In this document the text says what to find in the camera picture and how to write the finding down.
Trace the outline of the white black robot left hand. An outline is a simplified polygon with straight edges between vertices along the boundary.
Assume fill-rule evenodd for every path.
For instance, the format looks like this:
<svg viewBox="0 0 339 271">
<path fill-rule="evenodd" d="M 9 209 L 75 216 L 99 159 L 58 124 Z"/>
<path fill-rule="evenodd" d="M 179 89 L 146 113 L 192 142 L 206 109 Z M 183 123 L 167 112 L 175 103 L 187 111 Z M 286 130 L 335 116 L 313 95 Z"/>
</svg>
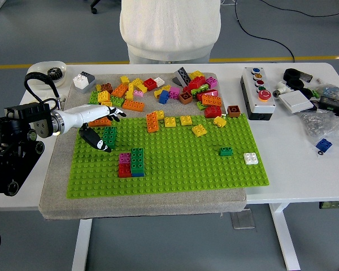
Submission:
<svg viewBox="0 0 339 271">
<path fill-rule="evenodd" d="M 79 128 L 80 137 L 91 147 L 111 152 L 111 148 L 89 127 L 89 123 L 103 117 L 119 122 L 118 115 L 126 117 L 126 114 L 116 107 L 98 104 L 85 104 L 65 111 L 54 110 L 51 113 L 53 134 L 64 134 L 71 128 Z"/>
</svg>

